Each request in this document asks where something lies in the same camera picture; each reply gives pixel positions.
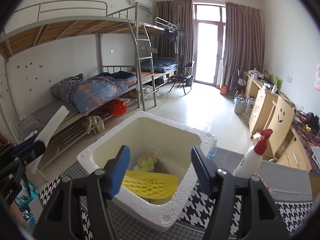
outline person's hand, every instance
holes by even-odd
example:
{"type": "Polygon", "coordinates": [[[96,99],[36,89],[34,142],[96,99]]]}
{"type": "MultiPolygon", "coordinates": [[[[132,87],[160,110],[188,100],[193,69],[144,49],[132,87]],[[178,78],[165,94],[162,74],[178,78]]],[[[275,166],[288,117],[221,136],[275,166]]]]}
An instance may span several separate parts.
{"type": "Polygon", "coordinates": [[[17,204],[13,201],[11,206],[10,206],[10,211],[17,220],[18,224],[21,225],[23,228],[25,228],[24,225],[24,218],[22,217],[22,214],[17,206],[17,204]]]}

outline air conditioner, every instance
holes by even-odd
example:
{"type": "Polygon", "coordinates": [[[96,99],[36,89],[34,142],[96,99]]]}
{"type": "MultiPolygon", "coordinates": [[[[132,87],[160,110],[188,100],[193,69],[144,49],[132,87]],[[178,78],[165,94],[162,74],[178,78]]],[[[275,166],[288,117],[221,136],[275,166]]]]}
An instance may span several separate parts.
{"type": "Polygon", "coordinates": [[[152,8],[152,2],[149,0],[129,0],[130,5],[135,5],[136,2],[139,2],[140,5],[148,9],[152,8]]]}

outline white plastic blade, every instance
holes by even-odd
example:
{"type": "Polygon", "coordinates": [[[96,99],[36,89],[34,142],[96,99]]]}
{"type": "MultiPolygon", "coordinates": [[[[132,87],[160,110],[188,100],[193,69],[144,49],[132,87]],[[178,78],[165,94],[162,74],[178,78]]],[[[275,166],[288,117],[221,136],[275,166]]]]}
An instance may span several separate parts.
{"type": "MultiPolygon", "coordinates": [[[[54,134],[56,129],[65,119],[65,117],[69,114],[69,110],[65,106],[61,106],[60,109],[54,114],[54,116],[49,120],[47,125],[43,128],[43,130],[39,133],[35,141],[43,141],[45,147],[48,146],[48,143],[51,139],[51,136],[54,134]]],[[[26,168],[32,174],[36,173],[37,167],[43,155],[40,155],[34,161],[29,163],[26,168]]]]}

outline blue plaid bedding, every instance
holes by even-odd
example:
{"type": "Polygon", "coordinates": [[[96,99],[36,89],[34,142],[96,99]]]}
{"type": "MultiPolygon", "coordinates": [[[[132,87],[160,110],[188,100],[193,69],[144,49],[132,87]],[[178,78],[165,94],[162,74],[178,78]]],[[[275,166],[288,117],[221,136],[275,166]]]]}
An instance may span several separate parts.
{"type": "Polygon", "coordinates": [[[75,105],[81,114],[87,115],[94,109],[102,106],[110,100],[122,95],[130,86],[137,82],[135,75],[123,72],[116,75],[108,75],[102,73],[97,76],[83,80],[83,74],[75,77],[69,77],[56,83],[51,88],[51,93],[67,101],[71,105],[75,105]]]}
{"type": "MultiPolygon", "coordinates": [[[[179,63],[175,59],[163,58],[163,57],[154,57],[153,58],[153,70],[154,72],[165,73],[170,70],[177,68],[179,63]]],[[[150,71],[150,60],[145,59],[141,61],[141,70],[150,71]]]]}

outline upper bunk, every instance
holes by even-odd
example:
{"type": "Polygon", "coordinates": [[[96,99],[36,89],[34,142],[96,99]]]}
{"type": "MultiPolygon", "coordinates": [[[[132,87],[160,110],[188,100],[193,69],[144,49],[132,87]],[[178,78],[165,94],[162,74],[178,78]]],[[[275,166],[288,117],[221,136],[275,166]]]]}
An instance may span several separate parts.
{"type": "MultiPolygon", "coordinates": [[[[47,43],[50,41],[60,40],[63,38],[76,37],[89,34],[106,34],[106,33],[123,33],[129,34],[130,27],[135,31],[135,21],[128,19],[128,11],[135,8],[146,9],[153,15],[147,8],[139,5],[124,8],[122,10],[108,14],[108,5],[104,1],[96,0],[54,0],[42,3],[33,4],[21,8],[14,13],[18,13],[31,7],[38,7],[37,21],[31,24],[22,26],[15,29],[2,37],[0,37],[0,55],[9,59],[10,57],[34,46],[47,43]],[[98,7],[63,7],[53,8],[48,10],[41,10],[41,6],[50,3],[59,3],[66,1],[87,1],[87,2],[100,2],[105,5],[105,8],[98,7]],[[66,16],[55,17],[46,20],[39,20],[43,13],[67,10],[67,9],[93,9],[103,10],[106,12],[105,16],[66,16]],[[122,13],[126,13],[126,18],[121,18],[122,13]]],[[[146,27],[148,35],[163,35],[166,28],[178,28],[176,25],[167,22],[159,17],[155,18],[155,24],[149,24],[139,21],[139,35],[144,35],[143,26],[146,27]]]]}

